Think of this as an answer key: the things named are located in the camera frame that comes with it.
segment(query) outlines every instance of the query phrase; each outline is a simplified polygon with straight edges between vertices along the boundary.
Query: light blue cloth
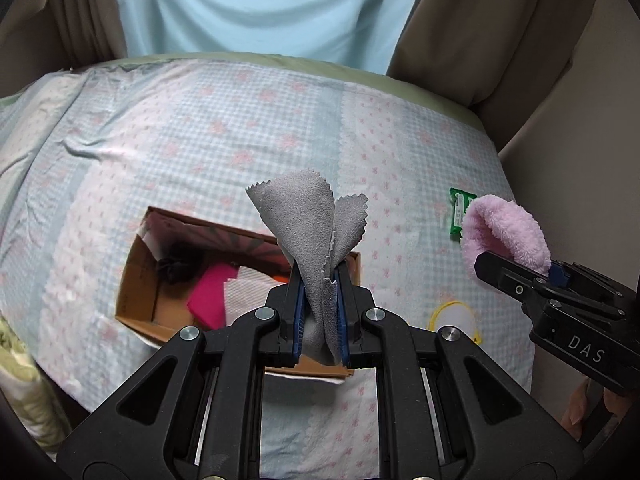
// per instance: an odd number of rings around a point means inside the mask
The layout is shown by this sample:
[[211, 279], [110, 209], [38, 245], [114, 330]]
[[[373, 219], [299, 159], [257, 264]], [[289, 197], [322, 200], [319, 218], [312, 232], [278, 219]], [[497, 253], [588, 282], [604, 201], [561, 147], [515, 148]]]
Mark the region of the light blue cloth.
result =
[[385, 73], [414, 0], [118, 0], [129, 57], [256, 52]]

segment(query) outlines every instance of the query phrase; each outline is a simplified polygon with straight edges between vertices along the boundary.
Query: fingernail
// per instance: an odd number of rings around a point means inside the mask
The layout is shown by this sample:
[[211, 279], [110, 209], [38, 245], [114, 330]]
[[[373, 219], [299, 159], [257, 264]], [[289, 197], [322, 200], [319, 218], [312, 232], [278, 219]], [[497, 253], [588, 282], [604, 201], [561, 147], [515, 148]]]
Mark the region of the fingernail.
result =
[[579, 406], [570, 406], [569, 407], [569, 420], [575, 426], [582, 420], [582, 410]]

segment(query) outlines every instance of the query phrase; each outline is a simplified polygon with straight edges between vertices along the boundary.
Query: pink cloth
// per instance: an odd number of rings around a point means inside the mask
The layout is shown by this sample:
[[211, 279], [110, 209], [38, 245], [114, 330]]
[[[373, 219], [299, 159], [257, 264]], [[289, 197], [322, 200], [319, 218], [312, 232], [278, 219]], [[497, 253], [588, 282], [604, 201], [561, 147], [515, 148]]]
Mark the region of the pink cloth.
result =
[[551, 253], [538, 222], [515, 202], [494, 195], [471, 202], [462, 219], [460, 245], [473, 277], [476, 258], [485, 251], [511, 258], [545, 276], [551, 267]]
[[226, 326], [225, 282], [238, 276], [238, 268], [223, 262], [205, 271], [187, 301], [193, 317], [209, 328]]

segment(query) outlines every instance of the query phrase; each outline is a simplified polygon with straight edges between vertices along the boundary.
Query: cardboard box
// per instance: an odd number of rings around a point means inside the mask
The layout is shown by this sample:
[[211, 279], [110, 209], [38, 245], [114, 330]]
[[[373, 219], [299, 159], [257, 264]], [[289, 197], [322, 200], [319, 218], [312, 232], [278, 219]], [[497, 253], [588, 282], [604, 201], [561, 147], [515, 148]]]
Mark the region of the cardboard box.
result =
[[[188, 283], [169, 285], [161, 282], [156, 272], [156, 262], [178, 241], [206, 250], [202, 272], [210, 262], [223, 260], [270, 276], [290, 274], [290, 265], [272, 236], [150, 207], [127, 257], [115, 318], [159, 344], [168, 341], [183, 326], [198, 324], [186, 302], [199, 276]], [[360, 254], [350, 253], [347, 261], [351, 279], [358, 285]], [[306, 356], [301, 357], [295, 368], [269, 368], [269, 371], [329, 378], [345, 378], [353, 373], [342, 366], [323, 366]]]

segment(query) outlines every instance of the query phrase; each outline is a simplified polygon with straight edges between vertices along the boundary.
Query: bed sheet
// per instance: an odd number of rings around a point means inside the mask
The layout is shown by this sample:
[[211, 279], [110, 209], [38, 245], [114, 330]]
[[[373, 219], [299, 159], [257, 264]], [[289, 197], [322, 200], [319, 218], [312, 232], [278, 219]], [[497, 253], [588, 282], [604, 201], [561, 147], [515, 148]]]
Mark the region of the bed sheet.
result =
[[[394, 95], [411, 103], [428, 108], [434, 112], [439, 112], [447, 117], [455, 119], [461, 123], [468, 124], [476, 130], [484, 131], [484, 126], [478, 118], [468, 108], [429, 92], [424, 88], [417, 87], [406, 81], [392, 79], [387, 76], [367, 72], [357, 68], [340, 65], [328, 61], [318, 61], [317, 59], [307, 59], [304, 57], [281, 56], [279, 54], [256, 54], [255, 52], [195, 52], [189, 54], [153, 54], [152, 56], [129, 57], [127, 59], [115, 59], [105, 61], [100, 66], [121, 66], [124, 68], [135, 68], [142, 64], [152, 62], [169, 62], [177, 59], [217, 59], [224, 61], [236, 61], [269, 66], [272, 68], [282, 68], [294, 72], [302, 72], [309, 75], [319, 75], [329, 79], [357, 83], [381, 92]], [[15, 96], [4, 98], [7, 103], [13, 102]]]
[[[369, 197], [356, 250], [376, 304], [426, 327], [463, 301], [482, 348], [529, 387], [529, 320], [468, 279], [449, 237], [449, 187], [512, 198], [488, 137], [377, 89], [242, 62], [57, 73], [0, 108], [0, 310], [92, 410], [151, 352], [113, 319], [146, 208], [265, 232], [244, 188], [305, 168]], [[262, 475], [375, 477], [377, 423], [372, 370], [344, 384], [268, 376]]]

